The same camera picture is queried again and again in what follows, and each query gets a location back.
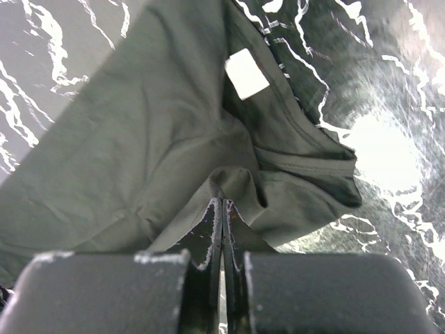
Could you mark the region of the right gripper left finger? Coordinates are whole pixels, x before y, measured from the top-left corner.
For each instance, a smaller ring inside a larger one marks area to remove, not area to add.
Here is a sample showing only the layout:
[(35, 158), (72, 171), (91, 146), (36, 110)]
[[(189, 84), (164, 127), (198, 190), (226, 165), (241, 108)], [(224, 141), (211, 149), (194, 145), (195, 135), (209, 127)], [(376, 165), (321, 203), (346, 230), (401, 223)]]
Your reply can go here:
[(217, 333), (222, 201), (167, 251), (37, 254), (2, 333)]

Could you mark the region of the black t shirt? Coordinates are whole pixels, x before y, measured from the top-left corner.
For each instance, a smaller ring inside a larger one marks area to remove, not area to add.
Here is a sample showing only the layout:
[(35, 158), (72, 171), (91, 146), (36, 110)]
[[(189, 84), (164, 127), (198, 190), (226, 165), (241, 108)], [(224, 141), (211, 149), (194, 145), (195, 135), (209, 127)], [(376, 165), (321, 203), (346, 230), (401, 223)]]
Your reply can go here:
[(232, 1), (151, 1), (1, 186), (1, 284), (45, 251), (164, 251), (219, 198), (271, 246), (362, 205)]

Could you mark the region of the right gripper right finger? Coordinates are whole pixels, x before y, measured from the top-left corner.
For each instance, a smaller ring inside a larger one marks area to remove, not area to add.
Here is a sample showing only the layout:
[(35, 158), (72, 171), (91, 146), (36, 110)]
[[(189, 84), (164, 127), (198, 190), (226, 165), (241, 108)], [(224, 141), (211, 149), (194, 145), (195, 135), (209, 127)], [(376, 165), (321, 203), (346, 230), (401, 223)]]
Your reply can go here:
[(376, 254), (281, 254), (222, 207), (229, 333), (436, 333), (406, 269)]

